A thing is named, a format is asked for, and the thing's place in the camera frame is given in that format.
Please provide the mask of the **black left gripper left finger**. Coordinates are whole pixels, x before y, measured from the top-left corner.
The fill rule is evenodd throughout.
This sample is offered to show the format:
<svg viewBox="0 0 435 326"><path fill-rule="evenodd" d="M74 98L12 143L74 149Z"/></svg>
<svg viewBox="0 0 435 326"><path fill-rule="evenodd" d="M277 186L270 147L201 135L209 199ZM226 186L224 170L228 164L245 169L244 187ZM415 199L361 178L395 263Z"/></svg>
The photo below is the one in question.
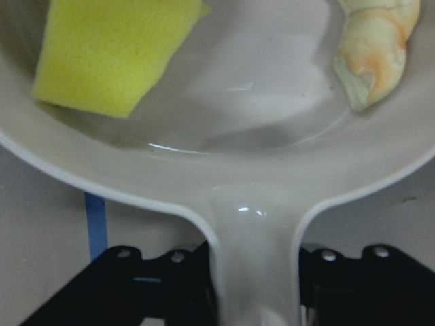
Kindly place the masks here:
<svg viewBox="0 0 435 326"><path fill-rule="evenodd" d="M136 247L111 247L23 325L140 325L146 319L217 325L207 242L153 259L143 259Z"/></svg>

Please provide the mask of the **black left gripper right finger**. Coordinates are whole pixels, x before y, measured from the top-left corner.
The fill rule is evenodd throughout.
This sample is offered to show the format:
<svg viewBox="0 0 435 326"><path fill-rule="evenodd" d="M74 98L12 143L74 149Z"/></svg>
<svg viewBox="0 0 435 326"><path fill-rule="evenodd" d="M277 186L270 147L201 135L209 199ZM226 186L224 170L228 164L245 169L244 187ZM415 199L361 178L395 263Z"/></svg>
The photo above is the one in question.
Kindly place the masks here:
<svg viewBox="0 0 435 326"><path fill-rule="evenodd" d="M301 248L299 285L306 325L434 324L434 271L386 244L359 258Z"/></svg>

